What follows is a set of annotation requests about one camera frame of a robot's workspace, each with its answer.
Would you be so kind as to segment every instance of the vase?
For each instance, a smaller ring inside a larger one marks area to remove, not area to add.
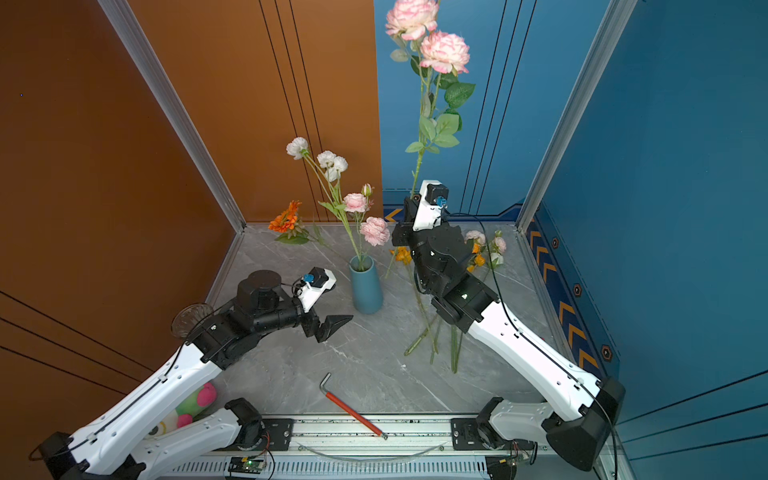
[[[355,308],[360,313],[376,313],[384,304],[384,294],[379,282],[379,273],[376,272],[376,264],[367,255],[362,258],[362,272],[357,270],[359,259],[352,257],[349,261],[349,275],[352,279],[352,300]]]

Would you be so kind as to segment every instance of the plush toy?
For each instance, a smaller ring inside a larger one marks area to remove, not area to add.
[[[216,387],[211,382],[206,383],[199,389],[192,392],[175,409],[171,410],[164,419],[160,421],[145,438],[165,435],[176,429],[187,426],[192,423],[194,417],[205,410],[216,400]]]

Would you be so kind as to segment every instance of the robotic arm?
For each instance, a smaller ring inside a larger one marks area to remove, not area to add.
[[[174,356],[105,414],[72,435],[57,432],[39,447],[57,480],[151,480],[187,458],[232,443],[255,445],[261,415],[245,399],[228,402],[213,415],[181,429],[146,439],[176,405],[256,347],[266,335],[301,326],[324,342],[351,315],[330,315],[320,323],[313,305],[332,290],[330,270],[313,268],[289,295],[280,275],[259,270],[237,286],[237,295],[203,319]]]
[[[495,398],[478,416],[478,432],[490,448],[525,438],[547,440],[573,466],[589,471],[616,422],[624,387],[599,380],[574,365],[525,326],[483,282],[467,272],[473,257],[459,227],[446,221],[448,188],[425,180],[406,198],[404,221],[392,244],[408,247],[415,281],[447,322],[493,349],[518,370],[548,403],[514,404]]]

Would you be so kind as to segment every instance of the blue wall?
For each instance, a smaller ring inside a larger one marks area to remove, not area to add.
[[[545,196],[627,387],[640,480],[765,478],[768,3],[640,1]],[[678,449],[693,449],[673,453]]]
[[[376,55],[384,203],[396,205],[402,204],[413,182],[416,154],[404,150],[417,140],[419,80],[407,63],[389,57],[396,46],[385,24],[393,4],[394,0],[376,0]],[[496,215],[525,197],[607,4],[608,0],[442,4],[439,29],[463,36],[470,46],[470,73],[461,74],[460,80],[477,88],[460,109],[461,144],[443,148],[440,155],[427,154],[420,179],[435,178],[448,185],[454,211]]]

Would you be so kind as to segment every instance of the gray marble tabletop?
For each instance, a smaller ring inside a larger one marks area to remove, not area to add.
[[[476,223],[460,223],[475,230]],[[511,224],[486,224],[486,230],[502,230],[508,251],[497,269],[505,302],[520,320],[548,343],[550,327],[534,291],[531,274],[513,237]],[[254,270],[274,270],[284,283],[292,283],[313,266],[333,270],[337,288],[316,304],[321,319],[330,314],[354,314],[355,318],[327,342],[307,339],[301,329],[285,329],[266,337],[214,380],[216,407],[238,397],[249,400],[266,414],[338,413],[340,410],[320,392],[327,372],[333,374],[327,388],[359,412],[478,412],[493,396],[516,402],[538,402],[541,394],[517,371],[490,349],[464,336],[458,372],[451,371],[451,330],[440,329],[439,354],[430,365],[429,342],[422,342],[409,356],[403,353],[424,330],[418,310],[411,270],[395,263],[385,278],[391,247],[372,247],[384,292],[384,306],[373,315],[353,307],[349,271],[345,259],[354,252],[341,226],[322,227],[324,237],[338,255],[315,243],[295,246],[274,241],[276,233],[266,226],[250,225],[217,306],[234,296],[237,283]],[[484,269],[476,274],[484,276]],[[491,276],[486,283],[492,286]],[[429,297],[423,303],[431,313]]]

